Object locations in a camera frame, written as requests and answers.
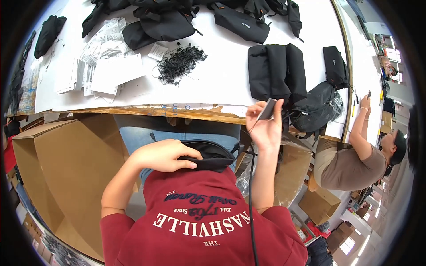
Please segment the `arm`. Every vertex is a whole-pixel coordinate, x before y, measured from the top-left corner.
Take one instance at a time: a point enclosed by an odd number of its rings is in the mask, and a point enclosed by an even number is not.
[[[174,172],[181,168],[197,167],[197,164],[188,160],[178,161],[181,156],[202,159],[199,151],[173,139],[158,141],[137,149],[106,186],[101,200],[102,218],[115,213],[125,213],[124,210],[133,193],[133,184],[139,178],[142,169]]]
[[[274,119],[259,120],[257,116],[265,107],[266,102],[258,102],[247,109],[246,127],[250,136],[259,148],[256,172],[251,189],[253,207],[262,214],[273,206],[273,181],[279,146],[281,145],[281,106],[280,99],[274,106]]]
[[[367,125],[365,125],[365,137],[363,137],[362,135],[364,124],[365,122],[368,122],[368,121],[365,121],[365,119],[366,119],[366,115],[369,108],[370,108],[370,98],[367,98],[367,95],[366,95],[361,100],[360,113],[355,119],[354,126],[352,127],[352,131],[349,135],[349,142],[351,143],[351,145],[357,152],[360,160],[367,159],[373,153],[373,148],[371,147],[371,144],[368,143],[366,140]]]
[[[260,213],[273,206],[273,181],[278,151],[259,151],[251,188],[253,207]]]

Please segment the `ceiling light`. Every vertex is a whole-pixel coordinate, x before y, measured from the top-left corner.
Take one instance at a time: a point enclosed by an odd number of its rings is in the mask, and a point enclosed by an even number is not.
[[[358,257],[361,256],[361,254],[363,253],[363,251],[366,248],[366,245],[367,245],[367,242],[369,241],[369,239],[370,239],[370,235],[368,235],[367,238],[366,238],[366,240],[364,241],[364,244],[361,247],[360,252],[358,253]]]

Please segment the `cardboard box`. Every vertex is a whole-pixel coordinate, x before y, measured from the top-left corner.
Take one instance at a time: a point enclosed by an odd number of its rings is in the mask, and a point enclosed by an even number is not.
[[[311,163],[312,151],[299,139],[286,135],[283,160],[274,180],[274,206],[288,208],[300,192]]]
[[[50,230],[103,261],[101,197],[128,157],[112,115],[37,126],[16,135],[13,146],[29,198]]]
[[[299,207],[309,216],[315,225],[330,219],[340,205],[340,199],[326,189],[319,187],[316,191],[306,191]]]
[[[392,118],[393,115],[391,113],[382,111],[382,125],[380,126],[380,132],[385,134],[390,132],[392,129]]]
[[[300,236],[300,239],[302,241],[306,240],[306,235],[305,233],[302,231],[302,229],[300,228],[300,226],[298,226],[297,224],[294,225],[294,228],[296,228],[296,232],[297,234]]]

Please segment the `black backpack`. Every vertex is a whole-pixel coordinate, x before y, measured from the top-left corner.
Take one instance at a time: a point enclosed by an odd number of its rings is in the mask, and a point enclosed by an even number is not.
[[[307,93],[307,97],[294,103],[290,118],[291,125],[300,132],[306,132],[301,139],[312,134],[315,141],[319,131],[325,129],[328,122],[335,120],[343,113],[343,102],[340,94],[327,81],[323,81]]]
[[[335,89],[349,88],[348,67],[342,59],[342,54],[335,46],[327,46],[322,50],[327,82]]]

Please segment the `black hair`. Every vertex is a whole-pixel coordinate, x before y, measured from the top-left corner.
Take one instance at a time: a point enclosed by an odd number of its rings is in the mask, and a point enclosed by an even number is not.
[[[405,153],[407,151],[407,141],[405,140],[404,134],[399,129],[397,131],[397,136],[394,143],[397,147],[397,150],[395,151],[394,155],[392,155],[389,165],[386,168],[385,174],[383,176],[390,175],[393,166],[402,162],[402,159],[404,159]]]

